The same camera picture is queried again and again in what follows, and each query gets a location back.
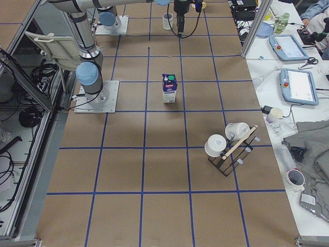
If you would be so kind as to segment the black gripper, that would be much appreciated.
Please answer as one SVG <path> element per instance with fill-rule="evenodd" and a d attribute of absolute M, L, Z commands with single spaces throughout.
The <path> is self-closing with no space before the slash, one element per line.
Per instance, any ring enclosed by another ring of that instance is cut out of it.
<path fill-rule="evenodd" d="M 190 0 L 174 0 L 174 11 L 176 16 L 177 36 L 181 37 L 185 27 L 185 14 L 189 12 Z"/>

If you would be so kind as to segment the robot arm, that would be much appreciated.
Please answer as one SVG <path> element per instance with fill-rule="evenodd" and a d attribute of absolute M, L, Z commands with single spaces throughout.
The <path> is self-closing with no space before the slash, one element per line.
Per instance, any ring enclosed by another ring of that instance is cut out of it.
<path fill-rule="evenodd" d="M 189 12 L 192 1 L 174 1 L 177 36 L 181 38 L 185 26 L 185 14 Z M 115 6 L 97 8 L 99 22 L 94 25 L 97 36 L 124 36 L 127 34 L 129 17 L 118 15 Z"/>
<path fill-rule="evenodd" d="M 81 64 L 76 69 L 76 76 L 82 85 L 86 104 L 104 105 L 108 101 L 109 91 L 104 88 L 101 67 L 103 54 L 96 45 L 90 24 L 87 20 L 87 9 L 96 8 L 99 14 L 106 15 L 105 26 L 114 26 L 116 6 L 149 3 L 149 1 L 49 1 L 54 7 L 66 14 L 81 57 Z"/>

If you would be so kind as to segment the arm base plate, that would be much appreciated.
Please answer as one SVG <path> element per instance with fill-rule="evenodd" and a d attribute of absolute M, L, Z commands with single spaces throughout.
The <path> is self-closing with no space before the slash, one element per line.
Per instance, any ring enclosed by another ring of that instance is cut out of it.
<path fill-rule="evenodd" d="M 97 24 L 95 34 L 97 36 L 125 36 L 129 23 L 129 16 L 118 15 L 114 24 L 111 26 L 104 25 L 101 21 Z"/>
<path fill-rule="evenodd" d="M 119 80 L 104 80 L 102 91 L 97 98 L 92 101 L 97 94 L 86 94 L 83 87 L 80 86 L 79 93 L 84 94 L 84 96 L 77 98 L 76 106 L 73 110 L 77 114 L 114 114 L 116 111 L 118 91 Z"/>

